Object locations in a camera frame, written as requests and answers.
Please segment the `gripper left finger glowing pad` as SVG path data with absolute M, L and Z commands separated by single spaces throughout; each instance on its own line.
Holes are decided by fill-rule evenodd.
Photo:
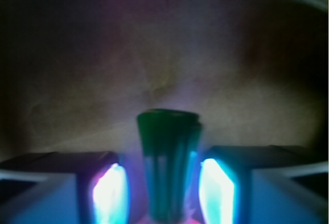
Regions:
M 1 223 L 127 223 L 114 152 L 27 153 L 1 162 Z

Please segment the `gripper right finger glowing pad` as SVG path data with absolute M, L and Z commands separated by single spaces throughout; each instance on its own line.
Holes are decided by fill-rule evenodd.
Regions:
M 301 146 L 213 146 L 201 161 L 205 223 L 328 223 L 328 161 Z

